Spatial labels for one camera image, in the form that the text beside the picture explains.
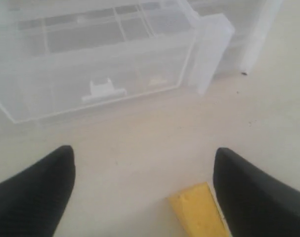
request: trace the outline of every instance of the beige floor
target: beige floor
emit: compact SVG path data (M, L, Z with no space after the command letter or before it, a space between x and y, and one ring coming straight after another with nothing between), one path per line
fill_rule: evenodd
M164 198L211 181L221 146L300 189L300 0L285 0L249 77L217 80L195 103L0 146L0 181L61 144L75 149L77 180L57 237L185 236Z

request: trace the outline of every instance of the floor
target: floor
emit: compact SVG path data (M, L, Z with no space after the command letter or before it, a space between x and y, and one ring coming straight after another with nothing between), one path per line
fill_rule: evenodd
M215 80L195 103L0 146L0 181L61 144L77 179L56 237L184 237L165 197L211 181L230 147L300 189L300 0L285 0L248 77Z

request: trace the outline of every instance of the yellow sponge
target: yellow sponge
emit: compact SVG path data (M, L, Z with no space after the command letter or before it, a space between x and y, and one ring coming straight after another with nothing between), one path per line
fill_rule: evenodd
M181 191L169 201L190 237L228 237L207 183Z

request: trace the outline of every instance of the plastic drawer unit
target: plastic drawer unit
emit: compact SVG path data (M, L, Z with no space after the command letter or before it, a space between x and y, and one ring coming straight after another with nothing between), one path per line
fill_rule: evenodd
M0 0L0 110L13 123L172 89L203 94L234 27L186 0Z

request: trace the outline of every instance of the white floor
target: white floor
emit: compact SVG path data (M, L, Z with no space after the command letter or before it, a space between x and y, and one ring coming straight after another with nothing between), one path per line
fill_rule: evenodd
M57 237L184 237L165 197L211 181L218 147L300 189L300 0L285 0L251 75L196 103L0 146L0 181L70 144L76 186Z

